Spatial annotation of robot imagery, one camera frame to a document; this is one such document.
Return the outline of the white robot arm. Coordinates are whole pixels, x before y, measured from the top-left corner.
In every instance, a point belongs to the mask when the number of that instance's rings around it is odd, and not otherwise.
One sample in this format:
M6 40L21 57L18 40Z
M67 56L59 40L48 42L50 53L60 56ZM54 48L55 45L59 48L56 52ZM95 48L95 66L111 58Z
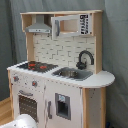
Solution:
M21 114L15 120L1 125L0 128L37 128L37 124L30 115Z

